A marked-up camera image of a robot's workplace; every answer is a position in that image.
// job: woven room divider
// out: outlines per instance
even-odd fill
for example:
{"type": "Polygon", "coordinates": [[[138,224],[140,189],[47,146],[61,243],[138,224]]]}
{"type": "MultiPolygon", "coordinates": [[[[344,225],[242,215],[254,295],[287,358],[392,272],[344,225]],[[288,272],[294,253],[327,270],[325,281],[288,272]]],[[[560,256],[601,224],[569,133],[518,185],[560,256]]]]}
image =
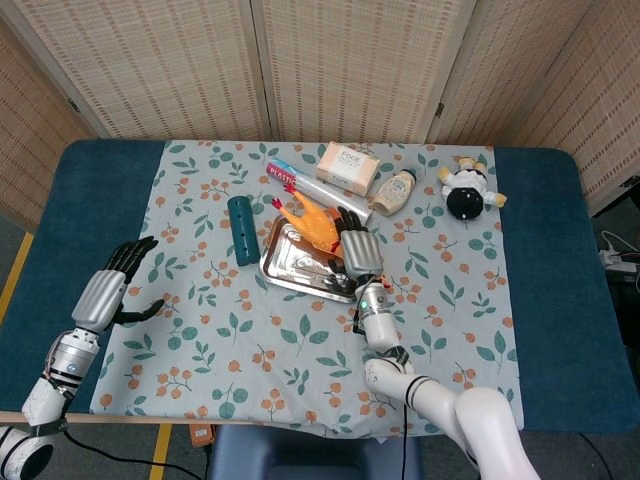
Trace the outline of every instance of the woven room divider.
{"type": "Polygon", "coordinates": [[[280,138],[424,142],[473,3],[253,2],[280,138]]]}
{"type": "Polygon", "coordinates": [[[434,121],[428,141],[498,143],[590,5],[590,0],[478,2],[442,98],[442,117],[434,121]]]}
{"type": "Polygon", "coordinates": [[[13,1],[111,136],[270,136],[248,2],[13,1]]]}
{"type": "Polygon", "coordinates": [[[0,213],[34,231],[64,148],[93,136],[0,21],[0,213]]]}
{"type": "Polygon", "coordinates": [[[637,1],[596,2],[512,141],[569,152],[591,213],[640,175],[638,22],[637,1]]]}

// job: orange rubber chicken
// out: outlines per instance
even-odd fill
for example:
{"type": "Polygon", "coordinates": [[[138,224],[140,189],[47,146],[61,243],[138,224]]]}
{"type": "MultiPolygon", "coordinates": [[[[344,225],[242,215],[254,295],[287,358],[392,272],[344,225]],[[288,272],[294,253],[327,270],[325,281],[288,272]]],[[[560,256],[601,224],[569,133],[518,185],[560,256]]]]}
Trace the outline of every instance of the orange rubber chicken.
{"type": "Polygon", "coordinates": [[[318,250],[342,258],[340,237],[338,236],[333,220],[327,216],[324,210],[298,192],[293,184],[287,183],[284,189],[297,198],[302,204],[304,207],[304,215],[297,217],[293,213],[285,210],[279,198],[274,198],[271,204],[289,220],[289,223],[293,225],[298,233],[311,243],[311,245],[318,250]]]}

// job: metal tray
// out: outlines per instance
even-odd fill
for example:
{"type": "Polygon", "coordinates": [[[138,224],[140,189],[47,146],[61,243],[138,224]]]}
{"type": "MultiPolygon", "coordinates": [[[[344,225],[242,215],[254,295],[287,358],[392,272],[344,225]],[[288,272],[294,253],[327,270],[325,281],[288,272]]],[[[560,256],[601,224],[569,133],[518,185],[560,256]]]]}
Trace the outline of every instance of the metal tray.
{"type": "Polygon", "coordinates": [[[275,285],[338,302],[355,302],[355,291],[337,292],[330,286],[334,255],[315,249],[279,216],[273,223],[267,246],[260,258],[260,273],[275,285]]]}

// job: soap box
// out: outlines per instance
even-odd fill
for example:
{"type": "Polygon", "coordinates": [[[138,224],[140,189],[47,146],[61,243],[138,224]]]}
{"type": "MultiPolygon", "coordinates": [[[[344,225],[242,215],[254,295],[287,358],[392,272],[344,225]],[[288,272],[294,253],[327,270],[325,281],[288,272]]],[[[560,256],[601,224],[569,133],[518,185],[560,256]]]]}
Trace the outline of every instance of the soap box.
{"type": "Polygon", "coordinates": [[[380,160],[331,142],[316,168],[316,177],[365,197],[380,160]]]}

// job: green foam roller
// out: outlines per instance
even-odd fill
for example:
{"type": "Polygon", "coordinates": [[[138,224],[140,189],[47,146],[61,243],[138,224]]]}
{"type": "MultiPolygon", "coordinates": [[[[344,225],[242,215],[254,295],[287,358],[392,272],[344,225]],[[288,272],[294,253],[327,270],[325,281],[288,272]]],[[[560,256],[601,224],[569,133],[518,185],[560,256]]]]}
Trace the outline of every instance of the green foam roller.
{"type": "Polygon", "coordinates": [[[236,262],[239,267],[260,261],[260,248],[256,227],[253,223],[251,201],[243,196],[231,197],[227,201],[233,247],[236,252],[236,262]]]}

